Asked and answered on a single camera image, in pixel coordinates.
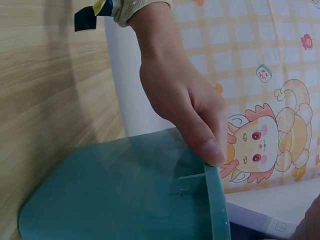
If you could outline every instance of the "wall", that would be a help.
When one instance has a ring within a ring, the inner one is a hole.
[[[0,0],[0,240],[20,205],[76,146],[124,136],[98,29],[74,33],[92,0]]]

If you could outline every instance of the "wrist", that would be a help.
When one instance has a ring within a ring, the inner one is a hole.
[[[128,21],[135,31],[142,59],[187,57],[169,5],[150,3]]]

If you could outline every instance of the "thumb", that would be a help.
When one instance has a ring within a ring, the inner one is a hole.
[[[201,119],[192,105],[179,108],[178,117],[169,119],[180,131],[188,146],[207,164],[219,167],[225,159],[210,127]]]

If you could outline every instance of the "white pole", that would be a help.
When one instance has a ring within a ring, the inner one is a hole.
[[[141,52],[135,32],[104,18],[107,48],[125,134],[136,136],[173,127],[158,116],[142,88],[139,69]]]

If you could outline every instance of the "plaid pattern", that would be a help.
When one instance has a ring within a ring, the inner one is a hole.
[[[286,107],[295,109],[298,93],[278,101],[275,90],[291,79],[304,83],[312,109],[312,137],[305,146],[306,171],[298,180],[318,177],[320,1],[175,0],[174,14],[189,59],[228,101],[231,115],[243,118],[246,110],[264,103],[275,116]],[[243,172],[243,181],[230,181],[231,174],[222,180],[227,193],[268,188],[294,183],[294,168],[292,164],[285,172],[274,170],[260,183],[248,183],[248,173]]]

